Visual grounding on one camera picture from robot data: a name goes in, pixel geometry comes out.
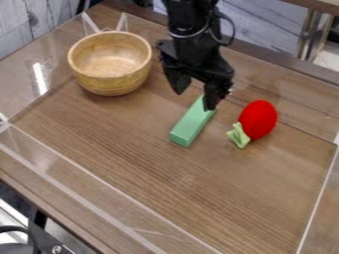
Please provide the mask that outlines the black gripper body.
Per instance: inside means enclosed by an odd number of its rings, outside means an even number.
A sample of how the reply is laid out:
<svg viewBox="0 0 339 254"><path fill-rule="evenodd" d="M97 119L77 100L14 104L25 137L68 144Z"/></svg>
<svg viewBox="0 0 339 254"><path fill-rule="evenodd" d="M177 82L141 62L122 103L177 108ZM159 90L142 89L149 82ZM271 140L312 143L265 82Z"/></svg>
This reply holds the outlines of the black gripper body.
<svg viewBox="0 0 339 254"><path fill-rule="evenodd" d="M160 51L161 64L169 61L185 69L191 78L204 83L212 80L233 81L235 69L221 56L219 49L196 49L192 45L184 45L175 49L172 40L159 40L156 48Z"/></svg>

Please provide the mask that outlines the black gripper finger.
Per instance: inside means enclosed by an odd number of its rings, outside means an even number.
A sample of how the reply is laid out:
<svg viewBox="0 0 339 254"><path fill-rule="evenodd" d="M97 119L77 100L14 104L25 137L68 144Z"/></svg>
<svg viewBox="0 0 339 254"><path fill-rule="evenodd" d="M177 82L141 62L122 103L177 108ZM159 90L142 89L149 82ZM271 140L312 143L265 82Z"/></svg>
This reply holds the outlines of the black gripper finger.
<svg viewBox="0 0 339 254"><path fill-rule="evenodd" d="M180 95L191 85L191 75L185 72L185 69L181 66L169 61L163 62L163 71L172 90Z"/></svg>
<svg viewBox="0 0 339 254"><path fill-rule="evenodd" d="M204 110L213 111L219 102L232 91L233 82L227 80L212 80L204 85Z"/></svg>

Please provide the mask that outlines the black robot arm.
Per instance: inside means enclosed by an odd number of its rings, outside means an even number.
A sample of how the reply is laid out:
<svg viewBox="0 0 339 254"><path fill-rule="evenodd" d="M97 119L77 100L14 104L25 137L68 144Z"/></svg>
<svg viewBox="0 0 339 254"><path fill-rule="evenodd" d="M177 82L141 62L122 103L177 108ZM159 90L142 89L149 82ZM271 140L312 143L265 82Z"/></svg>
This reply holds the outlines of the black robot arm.
<svg viewBox="0 0 339 254"><path fill-rule="evenodd" d="M220 11L219 0L161 0L168 17L169 40L159 40L163 71L172 90L180 95L192 79L204 83L205 111L216 109L231 93L235 69L220 47L232 44L236 25Z"/></svg>

